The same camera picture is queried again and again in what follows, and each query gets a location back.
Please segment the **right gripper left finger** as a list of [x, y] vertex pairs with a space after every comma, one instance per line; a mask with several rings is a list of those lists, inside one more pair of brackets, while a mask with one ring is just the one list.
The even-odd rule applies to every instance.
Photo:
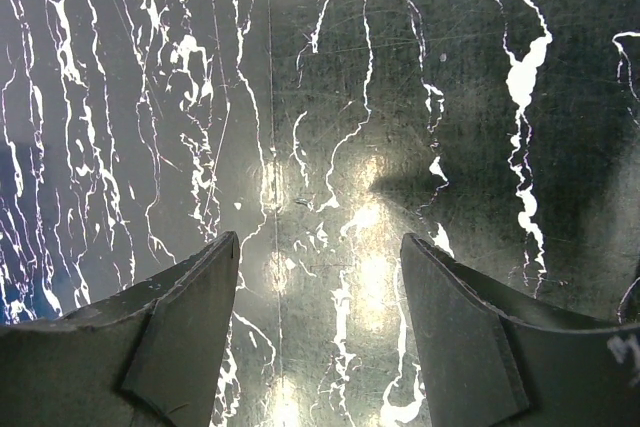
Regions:
[[221, 234], [186, 260], [57, 320], [1, 330], [5, 426], [206, 426], [239, 270]]

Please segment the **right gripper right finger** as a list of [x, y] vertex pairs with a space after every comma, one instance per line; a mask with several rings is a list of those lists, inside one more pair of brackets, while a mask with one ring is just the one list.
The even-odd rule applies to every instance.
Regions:
[[401, 268], [432, 425], [638, 425], [637, 324], [531, 298], [412, 233]]

